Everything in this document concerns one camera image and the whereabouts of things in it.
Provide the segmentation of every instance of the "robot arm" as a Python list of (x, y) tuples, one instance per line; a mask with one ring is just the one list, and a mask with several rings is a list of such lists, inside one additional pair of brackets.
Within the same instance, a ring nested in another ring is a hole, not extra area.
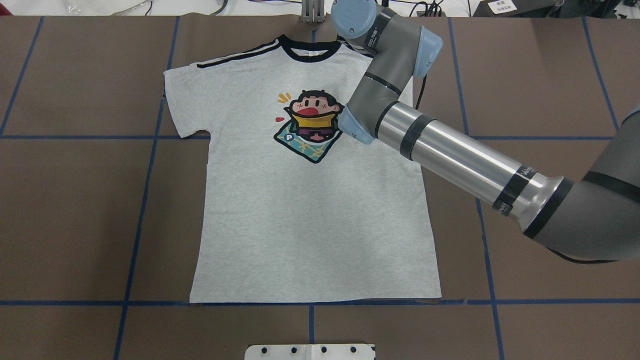
[(547, 177), (398, 101), (426, 75), (442, 39), (373, 0), (335, 0), (337, 33), (374, 55), (339, 119), (516, 220), (534, 241), (585, 258), (640, 257), (640, 106), (581, 182)]

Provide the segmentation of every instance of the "red mouth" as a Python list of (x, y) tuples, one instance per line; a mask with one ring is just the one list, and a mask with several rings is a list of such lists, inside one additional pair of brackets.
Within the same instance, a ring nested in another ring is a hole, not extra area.
[(302, 110), (298, 111), (298, 113), (299, 113), (300, 115), (304, 115), (304, 116), (312, 116), (312, 115), (318, 115), (318, 114), (320, 114), (316, 108), (306, 108), (306, 109), (302, 109)]

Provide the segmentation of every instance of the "black hair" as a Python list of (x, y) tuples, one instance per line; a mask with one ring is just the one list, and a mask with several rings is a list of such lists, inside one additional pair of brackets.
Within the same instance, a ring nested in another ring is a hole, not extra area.
[(306, 97), (324, 97), (326, 99), (326, 104), (329, 106), (333, 106), (338, 104), (340, 106), (340, 109), (342, 109), (342, 104), (339, 103), (331, 94), (328, 94), (326, 92), (324, 92), (324, 90), (302, 90), (302, 93), (300, 93), (300, 96), (298, 97), (297, 100), (293, 100), (289, 106), (292, 106), (294, 102), (302, 102), (302, 99), (306, 98)]

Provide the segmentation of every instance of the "black device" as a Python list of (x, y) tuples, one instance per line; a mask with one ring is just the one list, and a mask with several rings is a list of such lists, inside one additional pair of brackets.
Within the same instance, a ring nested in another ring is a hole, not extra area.
[(620, 0), (564, 0), (556, 17), (599, 17), (615, 19), (613, 10), (620, 4)]
[(496, 14), (492, 11), (490, 3), (499, 1), (481, 1), (474, 17), (550, 17), (561, 4), (555, 0), (511, 0), (516, 10)]

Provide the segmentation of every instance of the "table surface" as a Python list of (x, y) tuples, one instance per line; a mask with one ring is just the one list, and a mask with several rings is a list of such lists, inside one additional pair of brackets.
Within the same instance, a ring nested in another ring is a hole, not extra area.
[[(415, 21), (444, 41), (420, 110), (545, 175), (579, 180), (640, 101), (638, 21)], [(179, 139), (163, 70), (282, 33), (333, 40), (330, 18), (0, 17), (0, 33), (0, 358), (351, 342), (381, 360), (640, 356), (639, 260), (563, 261), (427, 170), (439, 304), (186, 303), (209, 137)]]

